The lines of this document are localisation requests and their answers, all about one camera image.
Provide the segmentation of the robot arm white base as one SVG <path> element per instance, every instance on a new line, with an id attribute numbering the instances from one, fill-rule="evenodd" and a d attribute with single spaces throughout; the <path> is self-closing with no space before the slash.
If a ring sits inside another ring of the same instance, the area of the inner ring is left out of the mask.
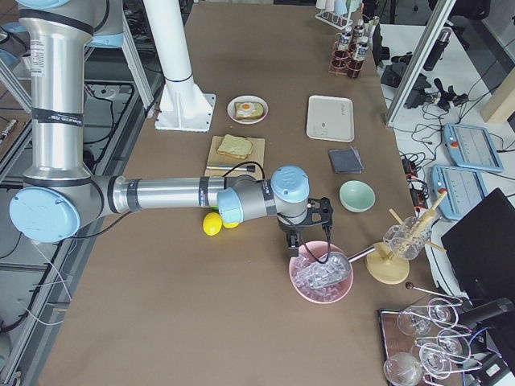
<path id="1" fill-rule="evenodd" d="M 165 80 L 155 128 L 208 132 L 216 96 L 194 81 L 179 3 L 149 0 L 144 7 Z"/>

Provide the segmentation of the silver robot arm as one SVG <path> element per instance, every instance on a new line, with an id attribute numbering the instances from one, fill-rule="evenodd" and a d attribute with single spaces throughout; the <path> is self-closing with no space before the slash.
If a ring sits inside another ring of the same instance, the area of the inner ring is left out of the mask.
<path id="1" fill-rule="evenodd" d="M 119 1 L 21 1 L 30 36 L 32 164 L 10 201 L 13 225 L 26 237 L 55 243 L 102 217 L 144 209 L 216 207 L 226 223 L 277 218 L 289 253 L 303 244 L 304 228 L 332 230 L 328 199 L 309 195 L 306 173 L 282 166 L 270 179 L 199 177 L 127 179 L 98 176 L 83 163 L 84 49 L 120 47 Z"/>

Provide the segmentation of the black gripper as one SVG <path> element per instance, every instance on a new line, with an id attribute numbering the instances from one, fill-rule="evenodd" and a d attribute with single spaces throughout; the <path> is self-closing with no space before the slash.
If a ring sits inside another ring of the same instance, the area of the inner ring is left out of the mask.
<path id="1" fill-rule="evenodd" d="M 292 217 L 278 214 L 278 226 L 286 233 L 286 244 L 289 258 L 299 255 L 299 242 L 304 241 L 303 233 L 307 228 L 320 226 L 326 236 L 327 253 L 331 252 L 333 208 L 329 198 L 308 198 L 305 217 L 298 223 Z"/>

